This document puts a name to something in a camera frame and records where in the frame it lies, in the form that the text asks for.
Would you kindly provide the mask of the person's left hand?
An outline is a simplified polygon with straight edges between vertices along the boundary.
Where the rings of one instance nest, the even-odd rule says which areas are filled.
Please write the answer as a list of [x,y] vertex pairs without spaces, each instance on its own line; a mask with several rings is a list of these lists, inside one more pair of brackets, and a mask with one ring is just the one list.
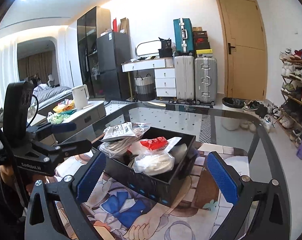
[[[23,185],[25,186],[25,189],[28,192],[28,194],[31,194],[35,186],[35,182],[37,180],[42,180],[43,182],[46,182],[45,176],[41,174],[34,174],[26,170],[21,170],[21,171],[22,171],[21,176],[22,176]],[[12,166],[0,165],[0,176],[6,185],[10,186],[13,189],[16,188],[17,179]]]

